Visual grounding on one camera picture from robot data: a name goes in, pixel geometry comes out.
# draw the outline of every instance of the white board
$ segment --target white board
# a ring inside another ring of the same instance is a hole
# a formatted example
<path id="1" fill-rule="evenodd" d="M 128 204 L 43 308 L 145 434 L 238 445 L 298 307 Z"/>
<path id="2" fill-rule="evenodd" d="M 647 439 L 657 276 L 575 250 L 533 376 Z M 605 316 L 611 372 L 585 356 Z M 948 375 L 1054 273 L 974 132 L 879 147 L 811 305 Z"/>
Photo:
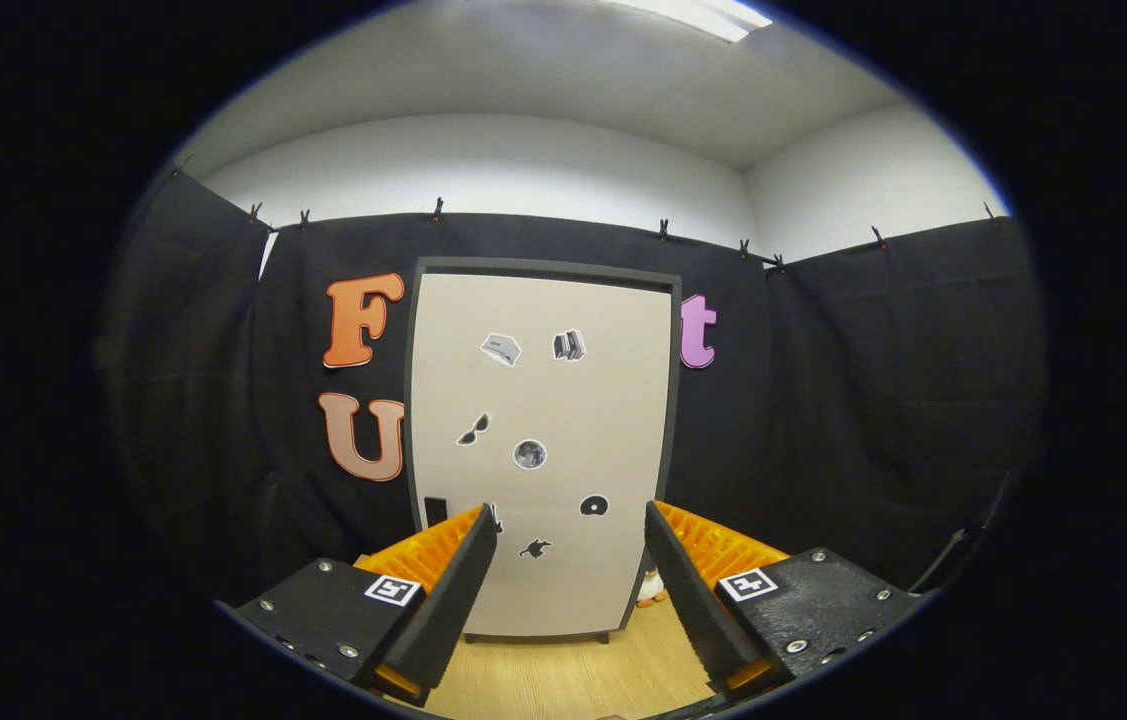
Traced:
<path id="1" fill-rule="evenodd" d="M 421 524 L 435 497 L 449 514 L 495 503 L 502 528 L 464 632 L 619 629 L 662 471 L 671 292 L 441 272 L 416 292 L 408 436 Z M 523 441 L 536 446 L 516 456 Z"/>

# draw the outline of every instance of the black curtain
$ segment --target black curtain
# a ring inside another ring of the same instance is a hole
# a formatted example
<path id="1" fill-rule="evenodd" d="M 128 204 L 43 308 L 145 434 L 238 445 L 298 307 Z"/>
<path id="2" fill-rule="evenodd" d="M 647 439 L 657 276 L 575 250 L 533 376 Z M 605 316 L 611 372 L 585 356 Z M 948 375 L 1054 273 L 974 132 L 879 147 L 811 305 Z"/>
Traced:
<path id="1" fill-rule="evenodd" d="M 225 601 L 276 579 L 258 557 L 290 543 L 267 528 L 275 510 L 248 382 L 268 233 L 193 178 L 165 174 L 124 238 L 96 346 L 135 500 L 181 572 Z"/>
<path id="2" fill-rule="evenodd" d="M 1046 328 L 1023 229 L 985 219 L 791 263 L 767 295 L 769 542 L 909 587 L 1037 450 Z"/>
<path id="3" fill-rule="evenodd" d="M 352 217 L 284 228 L 261 276 L 252 330 L 252 381 L 263 446 L 310 552 L 353 559 L 416 532 L 406 470 L 370 482 L 335 464 L 327 448 L 323 392 L 358 400 L 360 454 L 380 455 L 374 400 L 403 401 L 403 353 L 412 274 L 423 256 L 483 256 L 586 263 L 678 275 L 683 297 L 706 296 L 717 325 L 706 329 L 715 361 L 681 368 L 667 501 L 763 536 L 766 503 L 752 487 L 767 432 L 767 295 L 758 258 L 740 249 L 640 229 L 518 215 L 429 214 Z M 326 368 L 336 281 L 398 273 L 403 296 L 387 302 L 385 331 L 367 341 L 372 359 Z M 403 425 L 407 424 L 406 416 Z"/>
<path id="4" fill-rule="evenodd" d="M 185 574 L 246 601 L 317 555 L 407 537 L 406 470 L 353 477 L 327 448 L 322 392 L 403 401 L 412 288 L 387 302 L 374 357 L 327 368 L 331 283 L 423 256 L 676 274 L 717 325 L 715 361 L 681 368 L 665 500 L 800 552 L 833 548 L 909 585 L 973 527 L 1033 452 L 1042 306 L 1011 217 L 889 238 L 764 273 L 740 250 L 640 229 L 517 215 L 352 217 L 269 229 L 193 178 L 135 214 L 98 361 L 134 495 Z"/>

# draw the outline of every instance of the orange gripper part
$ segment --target orange gripper part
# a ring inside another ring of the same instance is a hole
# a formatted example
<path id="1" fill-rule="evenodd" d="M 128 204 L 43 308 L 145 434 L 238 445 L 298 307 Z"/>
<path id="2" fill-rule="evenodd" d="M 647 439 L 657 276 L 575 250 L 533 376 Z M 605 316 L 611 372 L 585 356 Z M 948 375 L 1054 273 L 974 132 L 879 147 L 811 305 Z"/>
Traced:
<path id="1" fill-rule="evenodd" d="M 432 593 L 481 510 L 482 505 L 444 519 L 438 525 L 431 525 L 374 555 L 363 557 L 354 562 L 354 568 L 420 583 L 426 593 Z"/>
<path id="2" fill-rule="evenodd" d="M 711 592 L 719 579 L 745 574 L 764 565 L 788 559 L 787 553 L 767 546 L 754 537 L 743 536 L 736 530 L 724 527 L 712 519 L 701 518 L 691 512 L 680 510 L 659 500 L 656 509 L 674 530 L 674 537 L 687 550 L 687 557 L 706 580 Z"/>

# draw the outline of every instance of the wooden floor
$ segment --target wooden floor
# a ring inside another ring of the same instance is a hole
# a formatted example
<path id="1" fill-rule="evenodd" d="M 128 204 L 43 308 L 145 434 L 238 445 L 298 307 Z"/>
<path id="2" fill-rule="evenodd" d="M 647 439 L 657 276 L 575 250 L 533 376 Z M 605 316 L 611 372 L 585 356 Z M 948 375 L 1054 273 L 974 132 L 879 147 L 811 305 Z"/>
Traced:
<path id="1" fill-rule="evenodd" d="M 462 638 L 425 711 L 455 720 L 628 720 L 713 694 L 671 601 L 636 607 L 612 641 Z"/>

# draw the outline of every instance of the white wall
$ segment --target white wall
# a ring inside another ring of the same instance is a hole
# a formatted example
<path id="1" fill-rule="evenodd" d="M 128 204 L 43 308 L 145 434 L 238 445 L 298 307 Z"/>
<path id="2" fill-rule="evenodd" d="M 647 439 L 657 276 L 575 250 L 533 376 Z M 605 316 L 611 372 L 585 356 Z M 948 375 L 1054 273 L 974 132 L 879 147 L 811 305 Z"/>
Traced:
<path id="1" fill-rule="evenodd" d="M 564 119 L 423 115 L 334 128 L 199 178 L 274 226 L 331 217 L 503 213 L 658 231 L 729 247 L 755 237 L 745 179 L 673 146 Z"/>
<path id="2" fill-rule="evenodd" d="M 870 110 L 783 146 L 746 174 L 758 233 L 786 263 L 884 238 L 1010 214 L 974 161 L 909 103 Z"/>

